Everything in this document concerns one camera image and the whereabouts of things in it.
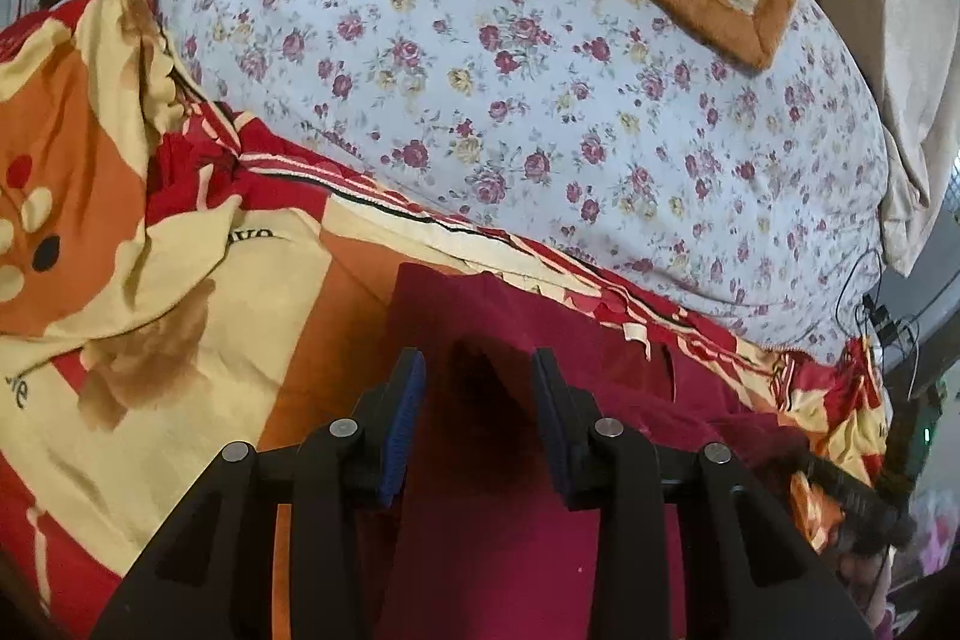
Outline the white floral quilt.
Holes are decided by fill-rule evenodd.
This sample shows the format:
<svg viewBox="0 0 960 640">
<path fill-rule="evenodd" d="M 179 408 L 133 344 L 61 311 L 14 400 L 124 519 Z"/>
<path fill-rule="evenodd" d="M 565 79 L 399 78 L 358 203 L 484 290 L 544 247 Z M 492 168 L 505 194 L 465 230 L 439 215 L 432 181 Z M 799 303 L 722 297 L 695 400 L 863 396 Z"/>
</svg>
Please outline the white floral quilt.
<svg viewBox="0 0 960 640">
<path fill-rule="evenodd" d="M 155 0 L 210 96 L 425 205 L 833 362 L 884 128 L 814 0 L 748 73 L 651 0 Z"/>
</svg>

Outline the orange cream red fleece blanket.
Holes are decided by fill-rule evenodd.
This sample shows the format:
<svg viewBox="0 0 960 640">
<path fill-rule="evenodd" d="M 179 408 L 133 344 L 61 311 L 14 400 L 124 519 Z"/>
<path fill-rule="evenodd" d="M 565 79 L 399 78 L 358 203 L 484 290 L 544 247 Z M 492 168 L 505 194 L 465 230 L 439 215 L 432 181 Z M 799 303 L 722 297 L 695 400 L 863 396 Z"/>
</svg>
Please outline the orange cream red fleece blanket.
<svg viewBox="0 0 960 640">
<path fill-rule="evenodd" d="M 220 448 L 291 447 L 391 372 L 405 263 L 491 275 L 675 346 L 864 482 L 885 420 L 862 342 L 822 365 L 622 276 L 425 208 L 212 103 L 146 0 L 2 35 L 2 581 L 70 638 Z M 400 500 L 359 523 L 371 632 Z"/>
</svg>

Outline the dark red garment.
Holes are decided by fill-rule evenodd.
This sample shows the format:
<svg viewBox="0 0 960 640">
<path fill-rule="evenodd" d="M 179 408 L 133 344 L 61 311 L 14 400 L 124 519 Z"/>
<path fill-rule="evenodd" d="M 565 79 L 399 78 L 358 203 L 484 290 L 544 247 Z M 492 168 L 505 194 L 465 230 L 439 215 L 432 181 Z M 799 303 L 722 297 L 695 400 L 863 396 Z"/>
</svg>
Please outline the dark red garment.
<svg viewBox="0 0 960 640">
<path fill-rule="evenodd" d="M 379 638 L 581 638 L 597 526 L 551 486 L 535 420 L 532 354 L 548 347 L 569 385 L 659 445 L 727 443 L 758 468 L 804 445 L 754 413 L 678 347 L 644 347 L 491 275 L 398 270 L 387 353 L 427 364 L 389 575 L 366 587 Z"/>
</svg>

